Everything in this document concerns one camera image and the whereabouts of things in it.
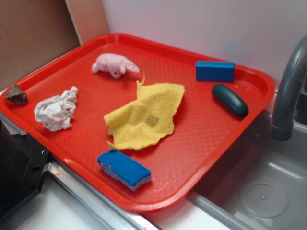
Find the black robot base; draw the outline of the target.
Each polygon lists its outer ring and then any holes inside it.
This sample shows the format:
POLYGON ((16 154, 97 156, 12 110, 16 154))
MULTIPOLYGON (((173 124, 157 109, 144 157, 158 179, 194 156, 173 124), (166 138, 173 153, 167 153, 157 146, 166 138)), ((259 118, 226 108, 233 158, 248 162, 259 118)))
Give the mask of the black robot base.
POLYGON ((0 219, 40 193, 50 152, 31 135, 12 135, 0 123, 0 219))

